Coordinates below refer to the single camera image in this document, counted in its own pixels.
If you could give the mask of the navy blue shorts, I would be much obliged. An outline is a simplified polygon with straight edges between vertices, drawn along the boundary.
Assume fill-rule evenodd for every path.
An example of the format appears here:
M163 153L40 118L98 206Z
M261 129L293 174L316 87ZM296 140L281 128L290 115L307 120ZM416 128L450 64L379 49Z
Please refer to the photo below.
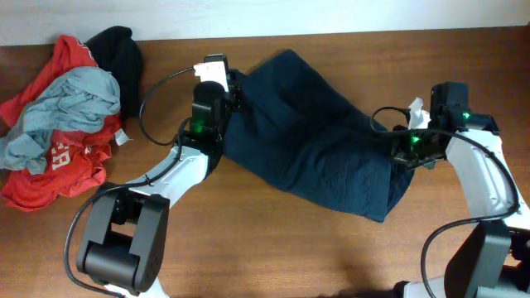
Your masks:
M229 122L224 155L279 190L324 208L382 223L413 171L387 157L382 129L293 50L245 74L241 110Z

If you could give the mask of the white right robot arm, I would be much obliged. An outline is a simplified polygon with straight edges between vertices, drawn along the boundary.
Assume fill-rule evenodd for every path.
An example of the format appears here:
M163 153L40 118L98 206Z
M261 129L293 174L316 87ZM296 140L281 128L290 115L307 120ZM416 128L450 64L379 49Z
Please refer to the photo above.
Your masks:
M469 107L466 84L445 82L431 89L428 111L416 99L402 110L407 126L390 136L392 161L409 170L448 161L458 176L469 219L448 223L426 240L422 278L402 281L399 297L527 297L529 295L529 207L514 182L494 118ZM432 241L450 228L470 224L472 232L442 276L426 276Z

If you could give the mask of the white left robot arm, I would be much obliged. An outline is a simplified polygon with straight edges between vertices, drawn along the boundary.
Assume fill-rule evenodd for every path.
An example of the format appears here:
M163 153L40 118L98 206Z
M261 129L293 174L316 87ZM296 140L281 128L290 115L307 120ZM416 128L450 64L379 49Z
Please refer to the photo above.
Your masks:
M224 153L229 120L239 109L241 88L232 71L200 64L192 114L179 126L168 156L144 176L123 185L106 183L80 207L71 227L89 215L73 274L70 244L67 276L86 290L111 297L164 297L158 275L165 253L170 209L204 181Z

